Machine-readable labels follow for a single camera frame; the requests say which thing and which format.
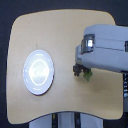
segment table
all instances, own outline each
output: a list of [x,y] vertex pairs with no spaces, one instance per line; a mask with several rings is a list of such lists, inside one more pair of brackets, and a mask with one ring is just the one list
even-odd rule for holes
[[[75,47],[84,29],[93,24],[115,24],[100,11],[53,10],[23,15],[12,26],[7,60],[7,116],[12,124],[29,122],[54,112],[76,111],[104,119],[123,113],[123,79],[119,73],[93,69],[87,82],[75,77]],[[55,77],[42,96],[31,94],[23,80],[26,58],[42,49],[52,58]]]

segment dark background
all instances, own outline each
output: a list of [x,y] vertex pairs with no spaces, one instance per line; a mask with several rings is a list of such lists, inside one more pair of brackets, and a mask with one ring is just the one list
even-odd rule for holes
[[[10,32],[14,20],[38,11],[88,9],[110,13],[116,24],[128,26],[128,0],[0,0],[0,128],[28,128],[28,124],[11,125],[6,112],[6,66]],[[121,120],[104,121],[105,128],[125,128],[126,113]]]

